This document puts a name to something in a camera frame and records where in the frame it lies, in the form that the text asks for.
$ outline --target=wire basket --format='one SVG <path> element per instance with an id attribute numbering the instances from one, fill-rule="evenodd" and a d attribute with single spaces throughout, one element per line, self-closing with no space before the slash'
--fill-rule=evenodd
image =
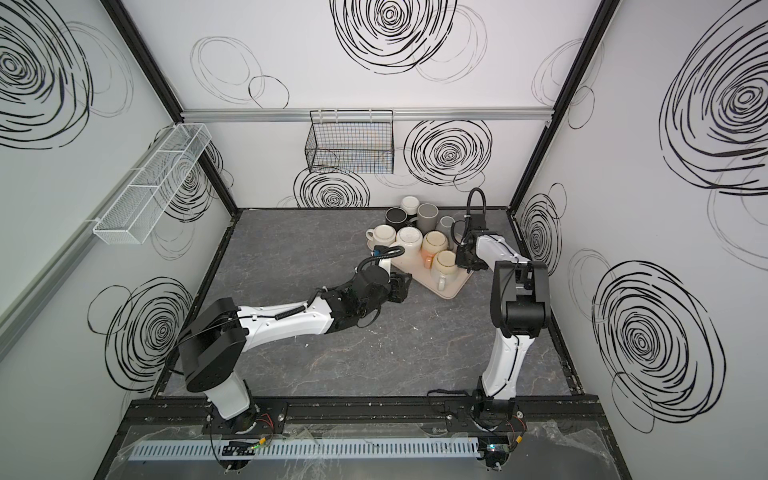
<path id="1" fill-rule="evenodd" d="M 178 124 L 94 227 L 105 243 L 143 243 L 210 142 L 204 124 Z"/>
<path id="2" fill-rule="evenodd" d="M 338 167 L 356 174 L 391 174 L 395 169 L 393 114 L 391 110 L 311 111 L 312 126 L 304 146 L 310 172 L 316 167 Z"/>

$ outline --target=gray marble table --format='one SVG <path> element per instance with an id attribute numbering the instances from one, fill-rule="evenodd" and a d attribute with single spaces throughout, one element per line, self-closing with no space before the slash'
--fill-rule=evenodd
<path id="1" fill-rule="evenodd" d="M 441 212 L 454 218 L 462 213 Z M 246 210 L 204 306 L 232 296 L 237 305 L 304 300 L 313 287 L 348 280 L 369 255 L 364 231 L 382 210 Z M 488 227 L 514 246 L 503 210 Z M 430 389 L 477 386 L 491 355 L 488 313 L 492 273 L 476 272 L 453 300 L 413 282 L 408 299 L 387 303 L 369 328 L 300 336 L 245 352 L 235 370 L 255 396 L 421 396 Z M 529 349 L 519 395 L 568 395 L 560 359 L 546 330 Z M 171 376 L 166 396 L 191 394 Z"/>

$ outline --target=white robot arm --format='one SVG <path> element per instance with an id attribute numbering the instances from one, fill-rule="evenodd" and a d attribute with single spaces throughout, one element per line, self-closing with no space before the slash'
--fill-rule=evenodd
<path id="1" fill-rule="evenodd" d="M 483 395 L 513 399 L 525 353 L 549 317 L 546 266 L 524 258 L 504 237 L 487 230 L 485 207 L 483 214 L 470 214 L 468 207 L 464 233 L 456 242 L 459 267 L 494 273 L 491 318 L 496 337 L 482 374 Z M 247 431 L 253 405 L 246 384 L 233 370 L 237 357 L 279 339 L 338 332 L 356 326 L 373 311 L 378 316 L 386 301 L 402 302 L 411 276 L 391 273 L 389 259 L 403 252 L 402 247 L 375 251 L 358 265 L 350 281 L 318 289 L 306 302 L 238 307 L 230 298 L 217 300 L 179 335 L 187 389 L 204 392 L 234 431 Z"/>

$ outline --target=cream mug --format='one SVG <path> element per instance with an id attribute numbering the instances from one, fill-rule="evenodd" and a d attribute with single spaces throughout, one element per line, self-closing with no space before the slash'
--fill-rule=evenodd
<path id="1" fill-rule="evenodd" d="M 448 249 L 448 237 L 442 232 L 432 231 L 428 232 L 424 236 L 422 241 L 422 260 L 424 260 L 424 268 L 427 270 L 432 268 L 432 259 L 435 258 L 438 252 Z"/>
<path id="2" fill-rule="evenodd" d="M 432 281 L 435 282 L 438 291 L 442 292 L 445 290 L 445 286 L 456 280 L 458 276 L 456 254 L 451 250 L 443 250 L 435 255 L 435 261 L 432 262 L 429 275 L 432 277 Z"/>
<path id="3" fill-rule="evenodd" d="M 406 211 L 408 218 L 416 216 L 416 212 L 419 210 L 419 205 L 419 199 L 410 195 L 403 197 L 402 200 L 400 200 L 400 208 Z"/>
<path id="4" fill-rule="evenodd" d="M 375 245 L 389 247 L 395 243 L 395 229 L 389 225 L 379 225 L 376 228 L 366 230 L 368 239 L 368 250 L 373 250 Z"/>
<path id="5" fill-rule="evenodd" d="M 406 252 L 402 255 L 404 259 L 419 258 L 419 251 L 422 249 L 422 233 L 415 227 L 403 227 L 397 233 L 395 243 L 390 246 L 405 248 Z"/>

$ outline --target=white wire basket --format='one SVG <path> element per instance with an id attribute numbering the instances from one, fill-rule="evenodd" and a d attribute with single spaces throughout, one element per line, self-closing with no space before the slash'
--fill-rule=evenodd
<path id="1" fill-rule="evenodd" d="M 143 243 L 210 143 L 204 124 L 178 124 L 147 159 L 94 233 L 109 245 Z"/>

